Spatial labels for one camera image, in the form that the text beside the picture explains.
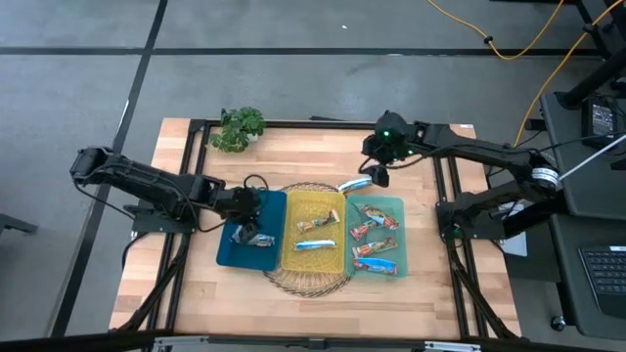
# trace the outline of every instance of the plastic tray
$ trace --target plastic tray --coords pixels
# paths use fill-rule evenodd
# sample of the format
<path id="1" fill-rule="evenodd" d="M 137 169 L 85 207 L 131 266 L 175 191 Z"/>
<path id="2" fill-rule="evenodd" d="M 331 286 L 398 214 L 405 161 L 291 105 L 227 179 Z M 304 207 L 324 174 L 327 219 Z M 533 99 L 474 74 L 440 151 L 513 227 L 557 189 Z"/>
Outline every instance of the plastic tray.
<path id="1" fill-rule="evenodd" d="M 378 226 L 374 229 L 370 229 L 368 234 L 356 241 L 350 234 L 350 229 L 353 229 L 363 224 L 369 218 L 358 209 L 369 204 L 374 206 L 385 214 L 391 216 L 400 223 L 400 227 L 396 230 L 389 230 L 383 226 Z M 345 221 L 345 268 L 349 275 L 356 277 L 373 277 L 373 278 L 406 278 L 408 274 L 407 269 L 407 245 L 405 239 L 405 223 L 404 223 L 404 202 L 400 198 L 392 197 L 377 197 L 377 196 L 349 196 L 346 202 L 346 221 Z M 397 248 L 385 250 L 378 253 L 373 253 L 367 258 L 380 258 L 390 260 L 396 263 L 396 275 L 386 275 L 380 273 L 371 273 L 367 270 L 357 270 L 354 267 L 354 253 L 352 247 L 359 246 L 369 242 L 380 242 L 386 238 L 393 237 L 398 243 Z"/>
<path id="2" fill-rule="evenodd" d="M 283 192 L 265 191 L 260 197 L 264 205 L 258 216 L 259 233 L 273 236 L 275 244 L 270 247 L 237 244 L 231 241 L 231 237 L 239 224 L 227 221 L 217 251 L 217 264 L 263 271 L 272 271 L 278 266 L 285 231 L 287 195 Z"/>
<path id="3" fill-rule="evenodd" d="M 299 221 L 324 217 L 336 210 L 340 222 L 300 233 Z M 332 240 L 336 248 L 295 250 L 303 241 Z M 345 197 L 335 192 L 290 191 L 287 195 L 287 223 L 283 241 L 282 266 L 287 270 L 314 273 L 342 273 L 345 262 Z"/>

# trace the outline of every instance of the yellow extension cord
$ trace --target yellow extension cord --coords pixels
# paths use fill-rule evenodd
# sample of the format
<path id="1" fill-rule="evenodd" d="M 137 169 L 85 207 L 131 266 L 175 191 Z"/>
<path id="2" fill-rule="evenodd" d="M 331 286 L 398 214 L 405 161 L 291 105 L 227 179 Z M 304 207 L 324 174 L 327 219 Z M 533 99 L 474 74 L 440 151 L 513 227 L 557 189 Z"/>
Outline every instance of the yellow extension cord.
<path id="1" fill-rule="evenodd" d="M 485 34 L 485 32 L 483 32 L 480 28 L 478 28 L 477 26 L 469 23 L 469 22 L 465 22 L 457 17 L 454 17 L 452 15 L 450 15 L 449 13 L 445 12 L 443 9 L 441 9 L 439 6 L 437 6 L 437 4 L 435 4 L 432 0 L 427 0 L 428 3 L 430 3 L 430 5 L 432 5 L 435 9 L 437 9 L 440 13 L 444 14 L 445 16 L 451 18 L 452 20 L 456 21 L 456 22 L 460 22 L 470 28 L 472 28 L 473 30 L 475 30 L 476 32 L 478 32 L 480 35 L 482 35 L 483 38 L 487 38 L 487 34 Z M 548 21 L 546 22 L 546 24 L 544 25 L 544 27 L 541 29 L 541 31 L 539 32 L 539 34 L 537 34 L 537 36 L 535 37 L 535 39 L 533 39 L 532 42 L 530 42 L 530 44 L 528 45 L 528 47 L 526 47 L 526 49 L 522 50 L 519 54 L 511 56 L 511 57 L 506 57 L 500 54 L 500 52 L 498 52 L 498 49 L 496 49 L 495 45 L 493 45 L 492 41 L 489 41 L 489 46 L 491 47 L 491 49 L 494 51 L 494 53 L 502 60 L 507 60 L 507 61 L 512 61 L 515 59 L 520 58 L 521 56 L 523 56 L 530 48 L 532 48 L 533 45 L 535 45 L 535 43 L 537 42 L 537 40 L 539 40 L 539 38 L 541 38 L 541 36 L 544 34 L 544 32 L 546 31 L 546 29 L 548 28 L 548 26 L 550 26 L 550 23 L 552 22 L 552 20 L 555 18 L 555 16 L 557 15 L 557 13 L 559 12 L 561 6 L 563 5 L 564 0 L 560 0 L 559 5 L 557 6 L 557 8 L 555 9 L 555 11 L 552 13 L 552 15 L 550 16 L 550 18 L 548 19 Z M 609 6 L 606 11 L 604 11 L 601 15 L 598 16 L 598 18 L 593 21 L 592 25 L 596 25 L 598 24 L 612 9 L 614 9 L 616 6 L 618 6 L 619 4 L 623 3 L 624 0 L 618 0 L 615 3 L 613 3 L 611 6 Z M 546 89 L 546 87 L 548 86 L 548 84 L 550 84 L 550 82 L 552 82 L 552 80 L 555 78 L 555 76 L 557 75 L 557 73 L 559 73 L 559 71 L 562 69 L 563 66 L 565 66 L 565 63 L 567 63 L 567 61 L 569 60 L 569 58 L 571 57 L 571 54 L 574 52 L 574 50 L 576 50 L 576 48 L 578 48 L 578 46 L 580 45 L 580 43 L 582 43 L 582 41 L 587 37 L 587 33 L 583 33 L 580 38 L 578 38 L 578 40 L 574 43 L 574 45 L 571 47 L 571 49 L 569 49 L 569 52 L 567 53 L 567 55 L 565 55 L 565 57 L 563 58 L 563 60 L 560 62 L 560 64 L 557 66 L 557 69 L 555 69 L 554 72 L 552 72 L 552 74 L 548 77 L 548 79 L 546 80 L 546 82 L 544 82 L 544 84 L 541 86 L 541 88 L 539 89 L 539 93 L 537 93 L 537 96 L 535 97 L 535 99 L 533 99 L 532 103 L 530 104 L 530 107 L 528 107 L 528 110 L 526 111 L 526 115 L 524 116 L 523 121 L 521 122 L 521 125 L 519 126 L 519 129 L 517 130 L 517 137 L 515 138 L 515 143 L 514 143 L 514 147 L 517 147 L 519 145 L 519 140 L 521 139 L 521 136 L 523 134 L 524 131 L 524 125 L 526 124 L 526 121 L 528 120 L 528 117 L 530 116 L 530 113 L 532 112 L 533 108 L 535 107 L 535 105 L 537 104 L 537 101 L 539 101 L 539 98 L 541 97 L 541 95 L 544 93 L 544 90 Z"/>

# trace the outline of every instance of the potted plant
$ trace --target potted plant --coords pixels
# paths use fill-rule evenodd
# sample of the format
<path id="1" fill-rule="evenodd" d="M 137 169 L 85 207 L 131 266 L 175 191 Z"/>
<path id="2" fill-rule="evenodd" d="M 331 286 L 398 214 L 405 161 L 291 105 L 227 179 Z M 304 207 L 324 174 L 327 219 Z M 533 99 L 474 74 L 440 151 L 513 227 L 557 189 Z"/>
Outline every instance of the potted plant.
<path id="1" fill-rule="evenodd" d="M 221 113 L 222 133 L 209 136 L 209 143 L 222 152 L 243 152 L 250 142 L 263 135 L 265 120 L 261 111 L 246 107 Z"/>

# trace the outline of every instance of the wooden tabletop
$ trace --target wooden tabletop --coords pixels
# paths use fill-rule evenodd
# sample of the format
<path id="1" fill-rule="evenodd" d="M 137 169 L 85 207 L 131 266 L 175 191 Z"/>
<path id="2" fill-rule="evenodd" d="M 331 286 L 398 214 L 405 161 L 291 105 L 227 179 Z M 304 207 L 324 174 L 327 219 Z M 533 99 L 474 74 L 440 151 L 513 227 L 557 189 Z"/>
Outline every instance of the wooden tabletop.
<path id="1" fill-rule="evenodd" d="M 152 166 L 178 173 L 189 121 L 163 121 Z M 470 125 L 452 128 L 475 138 Z M 273 190 L 304 181 L 338 185 L 358 176 L 356 170 L 364 160 L 362 141 L 369 134 L 371 131 L 365 130 L 269 128 L 243 153 L 224 154 L 209 148 L 204 174 L 226 180 L 229 188 L 241 185 L 250 173 L 265 177 Z M 463 191 L 486 190 L 482 165 L 457 162 Z M 446 181 L 448 198 L 453 198 Z M 302 298 L 273 286 L 261 272 L 217 265 L 221 229 L 198 233 L 191 241 L 175 330 L 194 334 L 458 338 L 448 259 L 434 215 L 438 194 L 432 160 L 392 171 L 389 188 L 371 187 L 358 193 L 404 200 L 406 279 L 355 278 L 327 296 Z M 218 221 L 208 211 L 201 214 L 204 228 Z M 152 289 L 163 241 L 163 234 L 150 234 L 130 249 L 112 312 L 112 328 L 125 323 Z M 473 241 L 472 245 L 483 295 L 507 327 L 519 333 L 502 253 L 488 241 Z M 471 300 L 467 293 L 465 297 L 470 331 L 475 333 Z M 158 327 L 164 326 L 168 302 L 169 292 L 162 300 Z"/>

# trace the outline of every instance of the keyboard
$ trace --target keyboard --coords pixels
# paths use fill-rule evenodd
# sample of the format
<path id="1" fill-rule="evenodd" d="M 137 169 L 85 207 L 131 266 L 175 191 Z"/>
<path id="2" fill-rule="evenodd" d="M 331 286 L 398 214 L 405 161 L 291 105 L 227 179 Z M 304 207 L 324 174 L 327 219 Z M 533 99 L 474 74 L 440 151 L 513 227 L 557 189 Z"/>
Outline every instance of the keyboard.
<path id="1" fill-rule="evenodd" d="M 579 251 L 600 310 L 626 319 L 626 245 L 600 245 Z"/>

